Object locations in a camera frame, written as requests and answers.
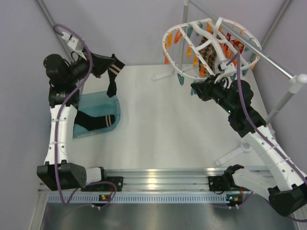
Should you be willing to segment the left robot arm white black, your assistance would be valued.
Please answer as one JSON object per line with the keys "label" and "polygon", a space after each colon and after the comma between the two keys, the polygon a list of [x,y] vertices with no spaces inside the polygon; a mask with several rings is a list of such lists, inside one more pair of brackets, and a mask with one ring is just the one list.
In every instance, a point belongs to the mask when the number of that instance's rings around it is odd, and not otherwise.
{"label": "left robot arm white black", "polygon": [[43,165],[37,167],[36,174],[51,191],[91,185],[97,190],[107,188],[108,178],[104,168],[85,168],[74,163],[71,148],[75,126],[91,132],[113,128],[116,124],[118,119],[115,113],[91,115],[80,110],[80,89],[77,87],[77,82],[90,74],[99,78],[105,71],[111,72],[116,63],[114,55],[106,57],[84,51],[71,63],[58,54],[44,59],[43,65],[49,77],[51,129],[47,155]]}

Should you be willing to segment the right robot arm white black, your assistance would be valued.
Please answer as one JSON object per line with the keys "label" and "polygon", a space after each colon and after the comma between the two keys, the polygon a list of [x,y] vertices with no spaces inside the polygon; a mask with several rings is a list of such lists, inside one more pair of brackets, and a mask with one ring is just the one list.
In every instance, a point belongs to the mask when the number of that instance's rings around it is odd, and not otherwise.
{"label": "right robot arm white black", "polygon": [[269,201],[281,216],[287,217],[307,204],[307,175],[295,166],[272,136],[262,116],[251,106],[254,96],[248,82],[235,80],[228,88],[211,79],[195,82],[191,88],[202,101],[215,101],[228,114],[231,128],[257,153],[272,179],[257,175],[236,164],[223,173],[229,190],[246,188]]}

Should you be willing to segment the black sock with beige stripes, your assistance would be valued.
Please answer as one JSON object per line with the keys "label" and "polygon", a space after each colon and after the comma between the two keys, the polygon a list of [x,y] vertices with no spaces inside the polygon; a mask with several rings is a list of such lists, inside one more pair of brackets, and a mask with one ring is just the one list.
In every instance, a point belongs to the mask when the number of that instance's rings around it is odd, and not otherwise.
{"label": "black sock with beige stripes", "polygon": [[90,116],[78,111],[74,123],[84,127],[88,131],[111,127],[116,122],[115,115]]}

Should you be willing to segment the white round clip hanger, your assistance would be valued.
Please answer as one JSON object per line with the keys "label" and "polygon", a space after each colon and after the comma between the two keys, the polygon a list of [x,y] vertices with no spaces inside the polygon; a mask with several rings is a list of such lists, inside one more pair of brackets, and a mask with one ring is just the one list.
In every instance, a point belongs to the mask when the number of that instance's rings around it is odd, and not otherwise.
{"label": "white round clip hanger", "polygon": [[209,76],[234,80],[237,69],[253,69],[260,57],[253,53],[247,60],[244,53],[251,51],[247,44],[262,49],[245,27],[222,17],[175,25],[162,38],[165,64],[171,66],[180,83],[185,78],[198,81]]}

